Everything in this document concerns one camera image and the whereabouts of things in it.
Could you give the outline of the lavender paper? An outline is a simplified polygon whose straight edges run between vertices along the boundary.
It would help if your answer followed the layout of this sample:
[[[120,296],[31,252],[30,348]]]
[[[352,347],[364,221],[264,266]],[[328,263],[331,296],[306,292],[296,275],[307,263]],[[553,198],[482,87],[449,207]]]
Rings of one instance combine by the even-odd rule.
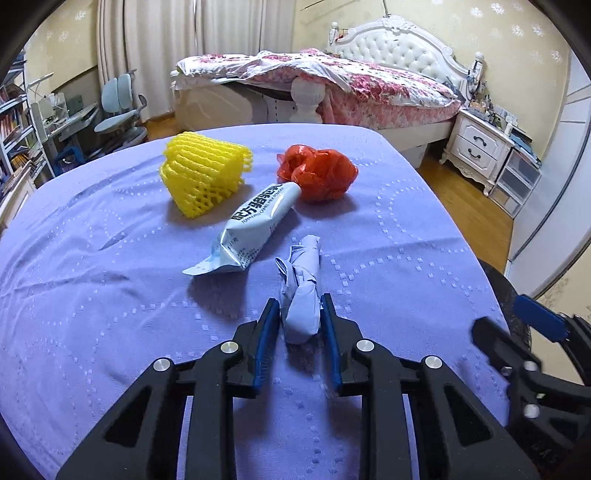
[[[281,279],[280,317],[287,344],[304,344],[320,330],[320,264],[320,239],[315,235],[304,236],[291,246],[287,259],[276,258]]]

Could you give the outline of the plastic drawer unit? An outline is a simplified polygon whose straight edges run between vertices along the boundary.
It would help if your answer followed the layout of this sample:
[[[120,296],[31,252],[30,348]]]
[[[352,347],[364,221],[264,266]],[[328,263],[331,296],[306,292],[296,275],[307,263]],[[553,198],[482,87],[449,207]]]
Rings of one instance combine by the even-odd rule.
[[[512,148],[489,198],[515,219],[541,178],[540,165],[521,148]]]

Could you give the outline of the purple bed sheet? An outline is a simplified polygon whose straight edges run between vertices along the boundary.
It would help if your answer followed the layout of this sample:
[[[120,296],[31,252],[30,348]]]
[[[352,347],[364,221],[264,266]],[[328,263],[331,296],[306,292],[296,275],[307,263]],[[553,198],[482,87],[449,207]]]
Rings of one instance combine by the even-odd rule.
[[[412,360],[442,358],[499,420],[501,376],[470,338],[504,317],[448,212],[380,134],[346,126],[217,129],[249,147],[238,193],[189,220],[159,176],[157,140],[39,188],[1,237],[1,413],[31,463],[53,478],[96,421],[155,359],[197,358],[280,294],[276,259],[321,240],[318,288],[363,335]],[[230,215],[276,181],[294,144],[335,149],[359,169],[342,199],[299,203],[248,270],[190,277]]]

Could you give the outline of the white nightstand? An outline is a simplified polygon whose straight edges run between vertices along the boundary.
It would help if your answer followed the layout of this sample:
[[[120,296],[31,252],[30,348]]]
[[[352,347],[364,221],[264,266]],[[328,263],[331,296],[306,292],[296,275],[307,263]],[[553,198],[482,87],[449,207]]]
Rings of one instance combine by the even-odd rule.
[[[439,163],[450,162],[465,178],[481,184],[488,197],[514,146],[501,130],[461,109]]]

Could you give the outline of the red crumpled plastic bag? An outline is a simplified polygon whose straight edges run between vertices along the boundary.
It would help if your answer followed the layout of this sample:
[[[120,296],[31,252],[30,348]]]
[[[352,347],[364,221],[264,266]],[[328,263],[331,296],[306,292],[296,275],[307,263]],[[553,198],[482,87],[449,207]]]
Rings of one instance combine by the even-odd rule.
[[[301,200],[320,203],[339,200],[356,181],[359,169],[341,152],[295,144],[276,155],[276,176],[280,182],[294,182]]]

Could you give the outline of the yellow foam fruit net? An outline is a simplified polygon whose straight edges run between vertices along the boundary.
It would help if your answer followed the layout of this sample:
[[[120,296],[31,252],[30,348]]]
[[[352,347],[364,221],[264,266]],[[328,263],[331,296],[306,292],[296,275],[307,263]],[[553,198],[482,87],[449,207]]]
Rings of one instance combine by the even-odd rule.
[[[188,219],[207,214],[238,192],[252,169],[252,150],[195,132],[166,144],[159,174],[174,204]]]

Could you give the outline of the white bed with headboard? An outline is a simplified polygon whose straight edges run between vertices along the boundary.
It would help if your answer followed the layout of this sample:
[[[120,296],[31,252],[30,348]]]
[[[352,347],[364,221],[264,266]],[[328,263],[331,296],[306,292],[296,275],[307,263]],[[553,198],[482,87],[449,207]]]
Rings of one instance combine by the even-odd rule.
[[[382,134],[414,167],[449,137],[480,69],[401,16],[348,31],[334,23],[325,49],[296,53],[204,54],[170,73],[179,126],[315,123]]]

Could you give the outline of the pink floral quilt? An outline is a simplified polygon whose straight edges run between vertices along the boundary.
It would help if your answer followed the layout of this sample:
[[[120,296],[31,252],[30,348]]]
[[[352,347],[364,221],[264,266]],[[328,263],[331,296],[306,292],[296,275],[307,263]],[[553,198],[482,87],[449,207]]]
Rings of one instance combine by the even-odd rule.
[[[450,120],[462,105],[449,87],[425,75],[315,48],[187,57],[172,71],[171,86],[176,91],[227,83],[288,89],[297,78],[325,87],[315,111],[329,124],[374,130],[417,127]]]

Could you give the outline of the white bookshelf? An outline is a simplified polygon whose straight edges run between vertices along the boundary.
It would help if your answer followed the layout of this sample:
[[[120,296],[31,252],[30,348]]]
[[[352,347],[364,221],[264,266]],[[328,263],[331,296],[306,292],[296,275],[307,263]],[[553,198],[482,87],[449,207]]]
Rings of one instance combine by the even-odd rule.
[[[1,80],[1,186],[27,163],[31,163],[30,177],[36,187],[55,177],[33,119],[25,65],[25,51],[21,50]]]

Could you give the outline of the blue-grey desk chair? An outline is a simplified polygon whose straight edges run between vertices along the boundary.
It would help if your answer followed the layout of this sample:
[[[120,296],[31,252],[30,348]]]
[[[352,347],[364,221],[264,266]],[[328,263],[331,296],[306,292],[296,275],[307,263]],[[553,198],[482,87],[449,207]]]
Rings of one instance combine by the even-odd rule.
[[[136,146],[147,138],[147,129],[141,125],[142,110],[148,102],[144,95],[134,94],[135,71],[110,79],[101,91],[101,108],[106,117],[94,127],[94,133],[108,136],[101,154]]]

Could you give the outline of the grey study desk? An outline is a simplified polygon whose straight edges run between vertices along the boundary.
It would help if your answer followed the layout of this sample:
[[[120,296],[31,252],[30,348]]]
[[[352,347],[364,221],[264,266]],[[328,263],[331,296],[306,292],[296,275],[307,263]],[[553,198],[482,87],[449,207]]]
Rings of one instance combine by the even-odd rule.
[[[96,102],[84,106],[80,96],[71,104],[73,113],[63,92],[43,96],[30,104],[33,126],[48,160],[57,157],[60,145],[72,143],[80,148],[77,134],[90,126],[98,113]]]

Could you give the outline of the beige curtains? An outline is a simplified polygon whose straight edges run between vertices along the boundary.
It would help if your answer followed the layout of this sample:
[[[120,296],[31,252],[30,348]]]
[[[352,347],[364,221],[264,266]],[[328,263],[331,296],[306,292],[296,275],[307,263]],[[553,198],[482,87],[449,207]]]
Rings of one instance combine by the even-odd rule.
[[[294,1],[100,1],[97,58],[101,83],[134,73],[147,99],[143,122],[173,111],[170,71],[186,57],[261,50],[287,52]]]

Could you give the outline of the white footboard rail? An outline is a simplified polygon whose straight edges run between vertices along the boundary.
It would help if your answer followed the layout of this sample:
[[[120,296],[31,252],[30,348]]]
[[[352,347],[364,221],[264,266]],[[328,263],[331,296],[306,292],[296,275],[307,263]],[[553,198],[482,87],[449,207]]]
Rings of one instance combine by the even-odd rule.
[[[32,163],[20,167],[2,187],[0,231],[3,232],[18,215],[25,202],[35,193],[36,186],[31,177]]]

